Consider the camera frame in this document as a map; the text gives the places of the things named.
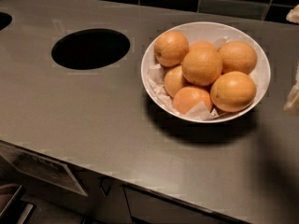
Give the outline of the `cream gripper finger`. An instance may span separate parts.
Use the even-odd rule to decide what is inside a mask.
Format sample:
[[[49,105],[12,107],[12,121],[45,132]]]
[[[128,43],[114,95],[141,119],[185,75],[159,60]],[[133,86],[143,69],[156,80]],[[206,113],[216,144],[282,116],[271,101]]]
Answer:
[[[296,71],[295,84],[289,92],[283,110],[291,115],[299,115],[299,66]]]
[[[286,20],[293,23],[299,23],[299,5],[290,10]]]

